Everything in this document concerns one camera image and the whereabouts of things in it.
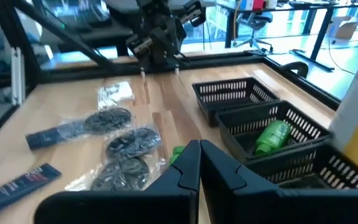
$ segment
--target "green spray bottle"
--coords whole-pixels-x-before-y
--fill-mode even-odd
[[[291,131],[291,127],[283,121],[272,121],[256,140],[256,155],[266,154],[281,148]]]

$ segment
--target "cardboard box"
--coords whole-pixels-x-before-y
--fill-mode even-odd
[[[358,26],[358,20],[351,16],[337,16],[332,21],[326,34],[335,39],[350,40]]]

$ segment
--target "red object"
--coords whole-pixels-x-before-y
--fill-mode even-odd
[[[264,0],[254,0],[253,10],[262,10],[264,8]]]

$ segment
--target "black wire basket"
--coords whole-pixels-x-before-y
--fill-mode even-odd
[[[358,189],[358,166],[327,142],[254,160],[247,167],[284,189]]]
[[[253,159],[316,144],[331,137],[331,133],[287,101],[273,101],[216,115],[222,142],[244,165]],[[279,150],[255,155],[256,140],[270,122],[280,120],[291,127],[288,139]]]
[[[216,113],[278,100],[274,93],[252,77],[194,83],[192,86],[197,104],[211,127],[217,125]]]

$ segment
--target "wooden table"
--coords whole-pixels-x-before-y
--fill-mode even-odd
[[[240,77],[256,77],[281,99],[288,100],[328,127],[334,111],[275,73],[264,64],[238,65],[173,72],[165,75],[95,79],[39,85],[0,130],[0,185],[45,162],[62,172],[61,178],[0,212],[0,224],[32,223],[37,205],[65,189],[101,163],[101,137],[84,138],[47,149],[30,151],[25,134],[55,127],[65,119],[82,118],[97,110],[96,91],[114,82],[130,81],[135,100],[125,104],[135,116],[135,124],[154,123],[163,146],[156,153],[166,159],[172,148],[192,139],[209,139],[226,151],[218,128],[210,128],[199,110],[192,83]],[[200,194],[199,223],[210,223],[203,194]]]

